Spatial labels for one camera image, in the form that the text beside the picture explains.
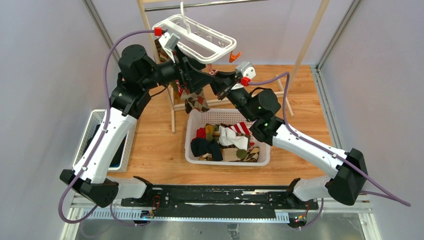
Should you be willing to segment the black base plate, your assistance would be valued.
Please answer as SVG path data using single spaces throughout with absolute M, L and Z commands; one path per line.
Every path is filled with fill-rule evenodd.
M 307 203 L 288 200 L 284 185 L 154 185 L 149 198 L 125 198 L 123 207 L 152 208 L 155 217 L 206 219 L 273 219 L 276 211 L 317 210 Z

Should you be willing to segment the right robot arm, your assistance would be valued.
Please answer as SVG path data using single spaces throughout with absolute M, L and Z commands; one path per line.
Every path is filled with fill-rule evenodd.
M 285 195 L 286 203 L 297 209 L 306 201 L 331 197 L 341 204 L 354 205 L 368 174 L 363 153 L 355 148 L 334 148 L 303 134 L 286 117 L 276 116 L 282 106 L 272 89 L 259 87 L 254 95 L 243 86 L 234 88 L 238 83 L 245 83 L 239 74 L 218 72 L 212 76 L 210 86 L 219 100 L 227 97 L 252 122 L 249 130 L 259 142 L 294 153 L 325 173 L 311 179 L 294 179 Z

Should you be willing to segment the red christmas sock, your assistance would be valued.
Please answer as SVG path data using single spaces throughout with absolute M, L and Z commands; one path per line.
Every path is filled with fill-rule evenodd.
M 184 88 L 182 87 L 182 85 L 180 84 L 178 80 L 176 81 L 176 85 L 177 85 L 178 95 L 181 97 L 183 95 Z

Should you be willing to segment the orange hanger clip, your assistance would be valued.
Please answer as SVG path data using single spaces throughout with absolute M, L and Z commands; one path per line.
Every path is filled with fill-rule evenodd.
M 207 69 L 208 69 L 208 74 L 209 75 L 212 75 L 212 76 L 215 76 L 217 74 L 217 72 L 218 72 L 217 69 L 213 69 L 213 65 L 212 64 L 208 64 L 207 65 Z
M 240 52 L 238 52 L 238 53 L 234 53 L 233 51 L 231 51 L 230 53 L 229 53 L 229 59 L 228 59 L 228 62 L 229 63 L 233 63 L 233 62 L 235 62 L 240 56 L 241 56 L 241 54 L 242 54 L 242 52 L 240 51 Z

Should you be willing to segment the white centre laundry basket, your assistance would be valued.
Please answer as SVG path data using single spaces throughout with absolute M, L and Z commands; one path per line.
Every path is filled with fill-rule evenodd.
M 197 130 L 204 127 L 206 124 L 227 124 L 235 125 L 238 123 L 245 123 L 246 127 L 249 128 L 252 123 L 247 120 L 239 113 L 236 109 L 228 108 L 213 108 L 207 112 L 192 111 L 189 114 L 187 121 L 187 129 L 185 136 L 185 158 L 191 164 L 203 164 L 203 165 L 218 165 L 218 166 L 243 166 L 243 167 L 261 167 L 269 163 L 271 158 L 271 146 L 264 142 L 259 142 L 255 138 L 252 139 L 253 147 L 258 147 L 258 157 L 256 162 L 235 162 L 227 161 L 208 161 L 201 160 L 200 157 L 195 157 L 191 149 L 191 141 L 196 137 Z

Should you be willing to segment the beige orange argyle sock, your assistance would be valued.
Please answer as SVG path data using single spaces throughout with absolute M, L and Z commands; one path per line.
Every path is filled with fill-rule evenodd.
M 203 89 L 189 94 L 185 100 L 188 100 L 190 102 L 192 110 L 197 110 L 199 112 L 207 112 L 211 109 L 206 100 Z

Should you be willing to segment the wooden clothes rack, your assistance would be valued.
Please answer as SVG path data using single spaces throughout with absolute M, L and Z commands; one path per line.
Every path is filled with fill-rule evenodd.
M 143 20 L 144 27 L 149 28 L 149 29 L 151 28 L 150 23 L 149 23 L 149 20 L 148 20 L 148 17 L 146 15 L 146 12 L 162 11 L 162 10 L 170 10 L 171 9 L 171 6 L 169 6 L 169 9 L 168 9 L 168 7 L 165 7 L 165 9 L 162 9 L 161 8 L 159 10 L 153 9 L 153 8 L 148 8 L 147 9 L 147 8 L 145 8 L 145 5 L 144 4 L 145 3 L 147 4 L 147 3 L 168 2 L 168 1 L 169 0 L 137 0 L 136 1 L 137 2 L 137 5 L 138 5 L 138 8 L 139 8 L 139 12 L 140 12 L 141 18 Z M 206 7 L 206 6 L 219 6 L 219 5 L 229 5 L 229 4 L 241 4 L 241 3 L 250 3 L 250 2 L 253 3 L 253 2 L 264 2 L 264 1 L 265 0 L 220 0 L 220 1 L 210 1 L 210 2 L 205 2 L 205 3 L 198 3 L 198 4 L 186 5 L 186 8 L 197 8 L 197 7 Z M 306 53 L 309 50 L 309 47 L 311 45 L 311 42 L 312 42 L 312 40 L 313 40 L 313 38 L 315 36 L 315 33 L 316 33 L 316 31 L 317 31 L 317 29 L 319 27 L 319 24 L 321 23 L 321 20 L 322 20 L 325 12 L 327 10 L 327 7 L 328 7 L 329 3 L 330 3 L 330 0 L 321 0 L 320 1 L 319 8 L 316 11 L 315 17 L 314 17 L 314 19 L 313 19 L 313 21 L 311 23 L 311 26 L 310 26 L 310 28 L 308 30 L 308 33 L 307 33 L 307 35 L 305 37 L 305 40 L 304 40 L 304 42 L 302 44 L 302 47 L 301 47 L 300 51 L 299 51 L 299 54 L 298 54 L 298 57 L 297 57 L 297 59 L 295 61 L 293 70 L 290 73 L 293 78 L 296 77 L 296 74 L 297 74 L 300 66 L 303 63 L 303 60 L 304 60 L 304 58 L 306 56 Z M 181 0 L 180 5 L 177 5 L 176 6 L 176 9 L 180 9 L 181 10 L 182 8 L 184 8 L 183 0 Z M 150 41 L 151 46 L 153 48 L 153 54 L 154 54 L 154 56 L 156 58 L 159 58 L 158 52 L 156 50 L 156 45 L 154 43 L 154 38 L 152 36 L 150 36 L 149 37 L 149 41 Z M 280 91 L 277 92 L 277 96 L 280 96 L 281 97 L 282 96 L 282 90 L 288 90 L 289 87 L 283 88 L 282 83 L 281 83 L 280 80 L 277 80 L 277 83 L 279 84 L 279 89 L 280 89 Z M 168 101 L 169 101 L 169 104 L 170 104 L 171 133 L 172 134 L 175 134 L 176 133 L 176 112 L 179 112 L 179 111 L 184 110 L 184 104 L 175 104 L 175 98 L 174 98 L 174 92 L 173 92 L 173 90 L 172 89 L 170 90 L 170 88 L 166 88 L 165 90 L 167 91 Z M 209 105 L 210 107 L 213 107 L 213 106 L 223 106 L 223 105 L 226 105 L 226 104 L 229 104 L 229 103 L 230 102 L 227 99 L 222 100 L 222 101 L 219 101 L 219 100 L 210 100 L 210 101 L 208 101 L 208 104 L 210 104 Z M 286 105 L 288 106 L 289 113 L 291 114 L 291 116 L 294 116 L 292 107 L 290 106 L 289 102 L 287 102 L 283 106 L 285 107 Z

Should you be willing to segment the white left laundry basket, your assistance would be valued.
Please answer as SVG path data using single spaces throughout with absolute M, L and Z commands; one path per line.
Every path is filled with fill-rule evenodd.
M 85 126 L 84 134 L 83 134 L 82 139 L 79 143 L 79 147 L 78 147 L 76 156 L 75 156 L 73 163 L 72 163 L 73 167 L 83 157 L 84 148 L 87 145 L 88 139 L 93 135 L 96 125 L 102 123 L 102 120 L 104 119 L 105 114 L 106 114 L 105 109 L 95 109 L 90 113 L 89 120 L 88 120 L 88 122 Z M 119 167 L 109 167 L 108 168 L 109 172 L 126 172 L 127 171 L 128 164 L 129 164 L 129 161 L 130 161 L 130 154 L 131 154 L 131 149 L 132 149 L 132 145 L 133 145 L 135 130 L 136 130 L 136 124 L 133 124 L 131 126 L 131 128 L 129 129 L 129 131 L 127 132 L 127 134 L 125 135 L 126 141 L 125 141 L 125 145 L 124 145 L 124 151 L 123 151 L 123 154 L 122 154 L 120 166 Z

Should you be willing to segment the dark clothes in left basket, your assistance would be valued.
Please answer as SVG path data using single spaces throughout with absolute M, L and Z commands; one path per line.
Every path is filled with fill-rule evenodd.
M 87 140 L 87 143 L 86 143 L 86 146 L 85 146 L 85 148 L 84 148 L 83 154 L 85 154 L 85 153 L 86 153 L 86 151 L 87 151 L 88 147 L 90 146 L 90 144 L 91 144 L 91 142 L 92 142 L 92 140 L 93 140 L 93 138 L 94 138 L 95 134 L 96 134 L 96 133 L 97 133 L 97 131 L 99 130 L 99 128 L 100 128 L 100 124 L 97 124 L 97 125 L 95 126 L 94 133 L 93 133 L 93 134 L 92 134 L 92 136 L 91 136 L 91 137 Z M 127 139 L 127 136 L 125 136 L 125 137 L 123 138 L 123 140 L 122 140 L 121 144 L 119 145 L 118 149 L 116 150 L 116 152 L 115 152 L 115 154 L 114 154 L 114 156 L 113 156 L 113 158 L 112 158 L 112 161 L 111 161 L 111 163 L 110 163 L 110 165 L 109 165 L 109 167 L 110 167 L 110 168 L 117 168 L 117 167 L 119 167 L 119 166 L 121 165 L 122 155 L 123 155 L 123 153 L 124 153 L 124 146 L 125 146 L 126 139 Z

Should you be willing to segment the pile of colourful socks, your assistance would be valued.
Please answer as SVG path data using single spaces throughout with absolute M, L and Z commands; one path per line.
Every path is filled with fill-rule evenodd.
M 205 124 L 196 129 L 189 150 L 198 161 L 256 163 L 260 148 L 245 122 Z

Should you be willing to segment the brown striped sock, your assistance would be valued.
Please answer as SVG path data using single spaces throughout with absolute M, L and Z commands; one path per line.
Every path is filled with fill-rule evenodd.
M 165 63 L 165 62 L 169 61 L 170 58 L 169 58 L 168 54 L 162 48 L 158 38 L 154 40 L 154 43 L 155 43 L 156 51 L 157 51 L 157 54 L 158 54 L 159 62 Z

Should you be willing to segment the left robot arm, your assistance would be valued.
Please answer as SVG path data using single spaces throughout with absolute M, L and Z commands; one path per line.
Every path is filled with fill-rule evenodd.
M 145 207 L 154 199 L 147 183 L 139 177 L 112 180 L 109 166 L 124 138 L 151 101 L 150 90 L 178 81 L 189 92 L 201 90 L 213 81 L 203 72 L 209 60 L 185 50 L 181 44 L 170 49 L 170 59 L 157 63 L 139 44 L 126 47 L 118 61 L 116 88 L 107 96 L 105 116 L 79 162 L 65 169 L 60 180 L 97 207 L 105 208 L 116 199 L 134 198 Z

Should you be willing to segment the white plastic clip hanger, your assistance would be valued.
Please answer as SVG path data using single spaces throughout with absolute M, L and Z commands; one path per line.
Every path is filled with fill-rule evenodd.
M 185 15 L 185 5 L 174 14 L 156 23 L 152 29 L 158 39 L 166 32 L 180 37 L 173 55 L 177 61 L 177 49 L 201 64 L 212 64 L 229 54 L 237 46 L 235 38 L 203 25 Z

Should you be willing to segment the brown argyle sock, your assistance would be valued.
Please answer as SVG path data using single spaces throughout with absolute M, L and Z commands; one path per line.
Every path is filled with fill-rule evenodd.
M 184 102 L 184 110 L 187 114 L 189 114 L 193 110 L 191 103 L 187 99 Z

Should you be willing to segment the white laundry basket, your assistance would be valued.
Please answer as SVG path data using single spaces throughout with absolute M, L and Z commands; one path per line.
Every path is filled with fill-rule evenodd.
M 185 136 L 185 158 L 191 164 L 203 164 L 203 165 L 218 165 L 218 166 L 243 166 L 243 167 L 261 167 L 269 163 L 271 158 L 271 146 L 264 142 L 259 142 L 255 138 L 252 139 L 253 147 L 258 147 L 258 157 L 256 162 L 235 162 L 227 161 L 208 161 L 201 160 L 200 157 L 195 157 L 191 149 L 191 141 L 196 137 L 197 130 L 204 127 L 206 124 L 227 124 L 235 125 L 238 123 L 245 123 L 246 127 L 249 128 L 252 123 L 247 120 L 239 113 L 236 109 L 228 108 L 213 108 L 207 112 L 192 111 L 189 114 L 187 121 L 187 129 Z
M 90 113 L 89 120 L 88 120 L 88 122 L 85 126 L 84 134 L 83 134 L 82 139 L 79 143 L 79 147 L 78 147 L 76 156 L 75 156 L 73 163 L 72 163 L 73 167 L 83 157 L 84 148 L 87 145 L 88 139 L 93 135 L 96 125 L 102 123 L 102 120 L 104 119 L 105 114 L 106 114 L 105 109 L 95 109 Z M 125 145 L 124 145 L 124 151 L 123 151 L 123 154 L 122 154 L 120 166 L 119 167 L 109 167 L 108 168 L 109 172 L 126 172 L 127 171 L 128 164 L 129 164 L 129 161 L 130 161 L 130 154 L 131 154 L 131 149 L 132 149 L 132 145 L 133 145 L 135 130 L 136 130 L 136 124 L 133 124 L 131 126 L 131 128 L 129 129 L 129 131 L 127 132 L 127 134 L 125 135 L 126 141 L 125 141 Z

